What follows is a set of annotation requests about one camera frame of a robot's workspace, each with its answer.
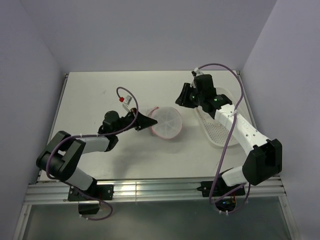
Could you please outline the white mesh laundry bag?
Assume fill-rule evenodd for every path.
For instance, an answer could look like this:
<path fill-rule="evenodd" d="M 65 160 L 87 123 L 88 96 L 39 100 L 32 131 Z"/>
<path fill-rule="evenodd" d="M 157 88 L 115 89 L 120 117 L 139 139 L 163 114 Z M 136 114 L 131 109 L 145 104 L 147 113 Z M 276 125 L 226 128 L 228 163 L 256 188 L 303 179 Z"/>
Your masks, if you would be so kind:
<path fill-rule="evenodd" d="M 183 128 L 181 114 L 171 106 L 150 108 L 146 115 L 157 121 L 157 124 L 149 127 L 150 133 L 161 139 L 171 140 L 177 137 Z"/>

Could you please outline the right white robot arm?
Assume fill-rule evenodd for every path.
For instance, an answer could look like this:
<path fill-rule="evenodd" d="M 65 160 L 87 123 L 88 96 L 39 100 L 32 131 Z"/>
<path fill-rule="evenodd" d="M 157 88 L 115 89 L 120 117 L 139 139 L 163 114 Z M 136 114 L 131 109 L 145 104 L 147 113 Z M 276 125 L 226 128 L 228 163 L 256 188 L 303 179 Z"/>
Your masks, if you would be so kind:
<path fill-rule="evenodd" d="M 283 146 L 280 141 L 270 140 L 260 133 L 237 112 L 225 94 L 218 94 L 210 74 L 198 75 L 192 83 L 184 83 L 175 103 L 190 109 L 200 107 L 224 126 L 246 153 L 242 166 L 221 174 L 222 179 L 216 183 L 220 194 L 227 195 L 235 185 L 243 183 L 256 186 L 282 171 Z"/>

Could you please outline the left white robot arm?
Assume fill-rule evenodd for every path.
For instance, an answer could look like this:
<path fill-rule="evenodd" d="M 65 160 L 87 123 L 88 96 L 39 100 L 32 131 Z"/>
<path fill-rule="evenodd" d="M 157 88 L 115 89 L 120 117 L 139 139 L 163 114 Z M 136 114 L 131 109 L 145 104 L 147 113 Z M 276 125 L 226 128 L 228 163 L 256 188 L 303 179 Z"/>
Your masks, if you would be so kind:
<path fill-rule="evenodd" d="M 91 200 L 98 193 L 97 180 L 78 168 L 81 156 L 109 152 L 118 143 L 118 134 L 130 129 L 141 131 L 157 123 L 136 108 L 122 117 L 114 110 L 108 111 L 97 134 L 72 136 L 62 130 L 56 133 L 38 156 L 36 166 L 54 179 L 78 188 L 82 197 Z"/>

